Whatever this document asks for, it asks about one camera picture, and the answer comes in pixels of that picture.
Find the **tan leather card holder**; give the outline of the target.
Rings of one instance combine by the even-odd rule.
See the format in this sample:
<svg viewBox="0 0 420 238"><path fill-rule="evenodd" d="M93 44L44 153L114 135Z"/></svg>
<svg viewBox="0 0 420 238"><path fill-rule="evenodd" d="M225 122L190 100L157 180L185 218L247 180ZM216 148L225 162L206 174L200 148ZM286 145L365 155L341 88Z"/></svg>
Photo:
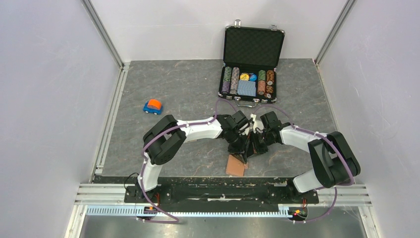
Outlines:
<svg viewBox="0 0 420 238"><path fill-rule="evenodd" d="M243 177L248 164L243 163L233 155L228 156L226 174L229 176Z"/></svg>

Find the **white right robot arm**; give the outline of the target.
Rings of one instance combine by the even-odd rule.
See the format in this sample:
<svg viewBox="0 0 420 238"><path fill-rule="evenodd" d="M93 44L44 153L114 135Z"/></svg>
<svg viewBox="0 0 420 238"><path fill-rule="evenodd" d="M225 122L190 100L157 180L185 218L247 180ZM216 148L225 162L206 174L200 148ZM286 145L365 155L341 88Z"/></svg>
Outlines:
<svg viewBox="0 0 420 238"><path fill-rule="evenodd" d="M273 144L298 148L310 155L312 169L287 182L286 196L299 202L306 192L336 185L353 185L361 167L344 135L313 132L292 123L282 123L275 112L268 112L259 119L251 115L252 128L246 156L264 154Z"/></svg>

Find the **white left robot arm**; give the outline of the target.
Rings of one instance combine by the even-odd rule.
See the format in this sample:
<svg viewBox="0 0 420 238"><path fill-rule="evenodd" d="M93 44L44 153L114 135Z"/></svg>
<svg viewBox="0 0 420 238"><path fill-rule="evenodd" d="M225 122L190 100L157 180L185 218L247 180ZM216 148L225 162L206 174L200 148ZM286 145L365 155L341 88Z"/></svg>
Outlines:
<svg viewBox="0 0 420 238"><path fill-rule="evenodd" d="M163 165L173 159L187 142L222 138L228 143L229 153L242 155L246 144L243 133L249 126L249 119L242 111L200 120L179 120L173 115L164 116L143 137L141 155L144 161L138 175L137 196L144 202L154 199Z"/></svg>

